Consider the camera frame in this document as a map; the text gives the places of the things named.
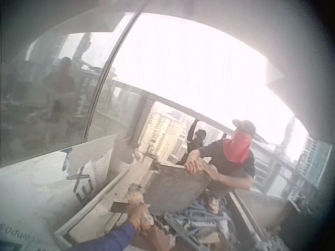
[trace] red bandana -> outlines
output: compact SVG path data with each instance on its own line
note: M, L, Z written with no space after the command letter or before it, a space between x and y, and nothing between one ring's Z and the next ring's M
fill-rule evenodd
M251 139L249 134L237 129L232 139L223 140L227 160L233 163L246 161L249 158Z

